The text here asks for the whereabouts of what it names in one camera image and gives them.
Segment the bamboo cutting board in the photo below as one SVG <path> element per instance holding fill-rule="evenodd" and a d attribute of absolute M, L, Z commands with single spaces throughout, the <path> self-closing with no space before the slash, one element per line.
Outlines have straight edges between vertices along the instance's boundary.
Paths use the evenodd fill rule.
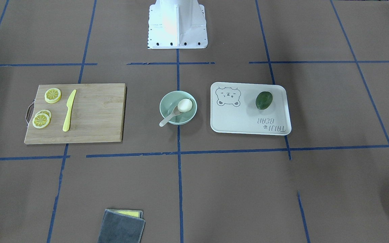
<path fill-rule="evenodd" d="M 45 92 L 50 88 L 61 90 L 61 99 L 54 104 L 45 102 Z M 69 131 L 63 131 L 67 113 L 66 102 L 76 89 Z M 28 123 L 25 144 L 97 143 L 122 141 L 125 115 L 126 85 L 104 84 L 42 84 L 34 99 L 35 115 L 42 109 L 50 110 L 50 124 L 36 129 Z"/>

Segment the white ceramic spoon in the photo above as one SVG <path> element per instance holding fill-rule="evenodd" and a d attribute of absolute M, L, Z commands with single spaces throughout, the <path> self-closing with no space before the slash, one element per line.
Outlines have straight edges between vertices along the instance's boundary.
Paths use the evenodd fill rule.
<path fill-rule="evenodd" d="M 167 115 L 167 117 L 165 117 L 163 120 L 161 120 L 161 122 L 159 123 L 159 126 L 160 127 L 163 127 L 165 126 L 173 117 L 176 117 L 178 115 L 181 115 L 182 112 L 179 110 L 179 107 L 176 106 L 173 111 Z"/>

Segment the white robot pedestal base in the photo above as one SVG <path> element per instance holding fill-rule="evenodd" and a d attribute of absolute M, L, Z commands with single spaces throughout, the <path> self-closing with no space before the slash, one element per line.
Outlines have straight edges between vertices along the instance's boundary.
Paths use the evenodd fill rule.
<path fill-rule="evenodd" d="M 157 0 L 149 6 L 148 49 L 207 48 L 204 5 L 197 0 Z"/>

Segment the cream bear serving tray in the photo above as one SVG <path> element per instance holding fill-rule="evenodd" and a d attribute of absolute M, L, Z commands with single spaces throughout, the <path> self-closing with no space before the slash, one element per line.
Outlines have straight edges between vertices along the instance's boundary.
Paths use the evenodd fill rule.
<path fill-rule="evenodd" d="M 273 97 L 264 110 L 255 105 L 261 92 Z M 210 87 L 210 127 L 218 133 L 288 135 L 292 125 L 286 90 L 271 84 L 215 82 Z"/>

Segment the yellow sponge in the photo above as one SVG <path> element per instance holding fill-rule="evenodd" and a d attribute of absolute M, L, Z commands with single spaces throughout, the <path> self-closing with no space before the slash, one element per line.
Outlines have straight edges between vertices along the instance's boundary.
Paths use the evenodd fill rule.
<path fill-rule="evenodd" d="M 142 210 L 113 210 L 116 213 L 128 215 L 131 217 L 139 217 L 142 218 L 143 211 Z"/>

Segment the green avocado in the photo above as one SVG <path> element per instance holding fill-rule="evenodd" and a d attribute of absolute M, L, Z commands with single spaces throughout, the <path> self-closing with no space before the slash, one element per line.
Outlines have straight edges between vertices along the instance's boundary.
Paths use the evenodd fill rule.
<path fill-rule="evenodd" d="M 273 101 L 273 95 L 271 92 L 260 92 L 255 99 L 255 106 L 259 110 L 267 109 Z"/>

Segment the lemon slice under top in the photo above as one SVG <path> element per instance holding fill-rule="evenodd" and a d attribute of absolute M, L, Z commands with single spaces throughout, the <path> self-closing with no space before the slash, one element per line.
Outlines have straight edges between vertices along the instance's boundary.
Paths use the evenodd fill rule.
<path fill-rule="evenodd" d="M 52 118 L 51 111 L 47 110 L 47 109 L 42 109 L 42 110 L 38 111 L 34 116 L 38 116 L 39 114 L 46 114 L 46 115 L 48 115 L 49 119 Z"/>

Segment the yellow plastic knife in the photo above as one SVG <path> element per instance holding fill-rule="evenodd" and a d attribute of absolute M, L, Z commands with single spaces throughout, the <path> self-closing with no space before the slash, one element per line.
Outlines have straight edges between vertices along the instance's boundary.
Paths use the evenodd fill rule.
<path fill-rule="evenodd" d="M 77 90 L 74 89 L 71 92 L 71 94 L 69 95 L 68 100 L 66 102 L 67 113 L 66 113 L 66 117 L 65 117 L 64 123 L 63 123 L 63 131 L 64 132 L 69 131 L 69 129 L 71 127 L 71 114 L 72 114 L 72 108 L 74 105 L 74 99 L 75 99 L 76 93 L 77 93 Z"/>

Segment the lemon slice lower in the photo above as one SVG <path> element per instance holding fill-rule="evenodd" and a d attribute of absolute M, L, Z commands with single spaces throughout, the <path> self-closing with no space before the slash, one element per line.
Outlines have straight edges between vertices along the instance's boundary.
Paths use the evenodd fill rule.
<path fill-rule="evenodd" d="M 32 125 L 36 129 L 43 129 L 50 124 L 51 117 L 45 113 L 38 113 L 32 120 Z"/>

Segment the mint green bowl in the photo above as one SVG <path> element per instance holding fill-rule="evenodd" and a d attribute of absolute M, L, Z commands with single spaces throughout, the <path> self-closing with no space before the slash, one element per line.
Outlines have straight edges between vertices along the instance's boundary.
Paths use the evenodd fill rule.
<path fill-rule="evenodd" d="M 159 105 L 160 113 L 163 118 L 168 117 L 174 110 L 174 108 L 177 107 L 178 103 L 183 100 L 183 99 L 189 99 L 192 101 L 192 108 L 188 112 L 184 112 L 181 115 L 177 115 L 175 117 L 172 117 L 168 123 L 176 125 L 176 126 L 181 126 L 184 125 L 188 122 L 190 122 L 193 117 L 196 115 L 197 112 L 197 102 L 195 98 L 189 94 L 188 92 L 185 91 L 172 91 L 168 94 L 166 94 Z"/>

